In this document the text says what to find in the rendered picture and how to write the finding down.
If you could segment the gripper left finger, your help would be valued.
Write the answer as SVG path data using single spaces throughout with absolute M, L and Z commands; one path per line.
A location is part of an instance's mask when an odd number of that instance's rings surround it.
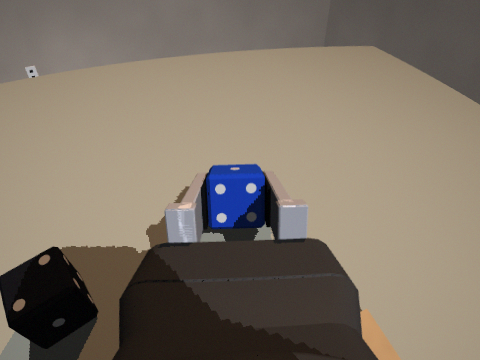
M 169 203 L 164 210 L 168 243 L 200 242 L 209 223 L 207 174 L 198 173 L 181 203 Z

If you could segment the black die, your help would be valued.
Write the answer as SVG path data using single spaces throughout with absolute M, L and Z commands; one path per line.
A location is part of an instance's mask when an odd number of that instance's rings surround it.
M 86 285 L 58 247 L 0 276 L 8 327 L 48 349 L 95 317 Z

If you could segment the blue die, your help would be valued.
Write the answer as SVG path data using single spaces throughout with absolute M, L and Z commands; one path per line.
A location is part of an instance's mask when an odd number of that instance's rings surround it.
M 257 164 L 213 165 L 206 186 L 212 229 L 261 228 L 265 224 L 265 176 Z

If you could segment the tan flat mat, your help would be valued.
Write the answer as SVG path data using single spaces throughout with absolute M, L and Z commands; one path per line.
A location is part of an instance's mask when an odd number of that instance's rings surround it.
M 401 360 L 368 309 L 360 312 L 362 338 L 379 360 Z

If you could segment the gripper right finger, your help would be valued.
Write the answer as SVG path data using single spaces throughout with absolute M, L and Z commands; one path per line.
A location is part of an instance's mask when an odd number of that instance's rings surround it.
M 262 171 L 263 172 L 263 171 Z M 274 239 L 307 238 L 308 205 L 303 199 L 292 200 L 273 171 L 265 176 L 265 223 Z

